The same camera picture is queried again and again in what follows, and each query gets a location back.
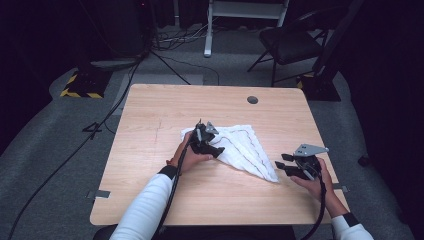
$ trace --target black wristband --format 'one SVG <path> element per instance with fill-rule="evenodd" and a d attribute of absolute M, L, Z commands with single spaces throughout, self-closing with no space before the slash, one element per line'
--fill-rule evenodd
<path fill-rule="evenodd" d="M 349 227 L 353 227 L 359 224 L 359 221 L 356 219 L 353 213 L 349 212 L 349 213 L 343 214 L 343 217 L 346 220 L 347 225 L 349 225 Z"/>
<path fill-rule="evenodd" d="M 169 179 L 173 179 L 175 175 L 177 175 L 177 168 L 172 165 L 167 165 L 163 167 L 159 172 L 159 174 L 165 174 L 169 177 Z"/>

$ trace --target table top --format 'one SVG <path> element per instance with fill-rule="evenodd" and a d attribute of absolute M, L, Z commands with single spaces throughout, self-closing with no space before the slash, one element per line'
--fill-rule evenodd
<path fill-rule="evenodd" d="M 258 98 L 257 104 L 247 101 Z M 324 146 L 299 89 L 135 84 L 131 87 L 91 213 L 94 225 L 119 222 L 138 193 L 170 159 L 180 131 L 202 119 L 215 127 L 251 125 L 272 165 L 302 143 Z M 327 153 L 318 154 L 337 177 Z M 320 204 L 276 169 L 279 183 L 211 160 L 179 180 L 165 225 L 313 224 Z M 341 190 L 336 194 L 346 207 Z M 325 213 L 323 223 L 330 217 Z"/>

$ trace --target towel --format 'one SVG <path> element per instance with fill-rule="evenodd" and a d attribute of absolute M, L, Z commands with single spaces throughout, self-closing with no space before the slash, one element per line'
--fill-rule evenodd
<path fill-rule="evenodd" d="M 192 130 L 182 130 L 181 138 Z M 267 181 L 278 182 L 278 176 L 251 125 L 216 127 L 216 130 L 219 134 L 209 144 L 216 148 L 225 147 L 218 160 Z"/>

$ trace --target person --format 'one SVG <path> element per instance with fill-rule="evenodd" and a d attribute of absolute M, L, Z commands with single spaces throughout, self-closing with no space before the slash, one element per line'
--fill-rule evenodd
<path fill-rule="evenodd" d="M 166 160 L 166 166 L 154 175 L 147 183 L 143 191 L 133 200 L 125 211 L 118 225 L 113 225 L 99 230 L 94 239 L 106 239 L 110 236 L 112 240 L 122 239 L 152 239 L 159 225 L 162 213 L 165 210 L 169 195 L 171 193 L 173 179 L 177 173 L 178 159 L 189 140 L 191 132 L 184 136 L 184 140 L 175 151 L 174 157 Z M 189 146 L 181 167 L 182 172 L 189 171 L 196 164 L 211 160 L 209 154 L 195 154 Z M 322 178 L 327 188 L 326 208 L 332 218 L 337 239 L 373 239 L 372 236 L 360 224 L 352 213 L 350 213 L 334 193 L 331 176 L 327 170 L 324 160 L 319 159 L 322 168 Z M 290 177 L 293 182 L 306 188 L 318 201 L 321 194 L 321 186 L 318 179 L 314 181 Z"/>

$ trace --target black chair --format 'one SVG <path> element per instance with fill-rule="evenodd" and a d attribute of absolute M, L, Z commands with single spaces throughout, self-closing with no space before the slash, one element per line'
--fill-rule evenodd
<path fill-rule="evenodd" d="M 313 67 L 312 71 L 275 80 L 277 63 L 279 65 L 287 65 L 319 57 L 323 53 L 325 44 L 327 43 L 329 31 L 336 28 L 347 12 L 348 8 L 344 6 L 312 11 L 285 26 L 262 31 L 259 34 L 259 38 L 265 46 L 266 51 L 247 71 L 250 72 L 258 63 L 273 60 L 272 87 L 276 82 L 316 71 Z M 310 31 L 317 29 L 320 30 L 320 33 L 315 37 L 309 34 Z M 318 38 L 322 38 L 321 44 L 318 43 Z M 262 60 L 268 53 L 272 57 Z"/>

